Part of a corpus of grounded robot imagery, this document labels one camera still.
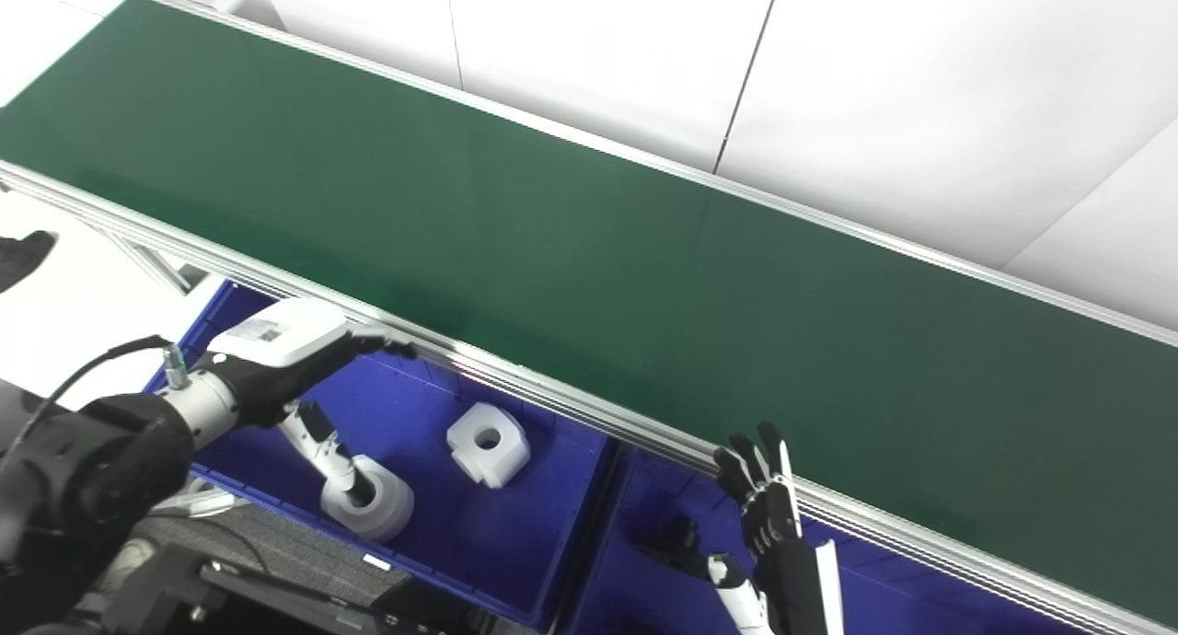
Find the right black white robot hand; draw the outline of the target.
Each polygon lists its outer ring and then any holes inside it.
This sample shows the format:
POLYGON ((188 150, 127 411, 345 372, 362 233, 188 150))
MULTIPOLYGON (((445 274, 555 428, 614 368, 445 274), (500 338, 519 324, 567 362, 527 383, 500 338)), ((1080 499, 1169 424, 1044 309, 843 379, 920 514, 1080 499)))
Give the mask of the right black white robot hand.
POLYGON ((712 454, 716 483, 740 510, 741 538, 753 562, 712 554, 707 576, 740 634, 842 634, 838 547, 803 534, 790 451, 777 426, 757 423, 760 442, 732 434, 712 454))

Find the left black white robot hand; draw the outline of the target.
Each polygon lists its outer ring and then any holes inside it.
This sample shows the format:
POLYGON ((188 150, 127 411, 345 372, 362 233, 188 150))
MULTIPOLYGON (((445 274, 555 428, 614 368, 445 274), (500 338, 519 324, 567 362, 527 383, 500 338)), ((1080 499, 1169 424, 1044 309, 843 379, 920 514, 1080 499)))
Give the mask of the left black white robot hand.
POLYGON ((233 428, 282 431, 324 477, 331 500, 348 511, 369 512, 398 501, 397 477, 351 454, 306 393, 362 355, 379 352, 410 359, 418 355, 412 340, 358 325, 327 300, 290 298, 223 330, 193 368, 227 388, 233 428))

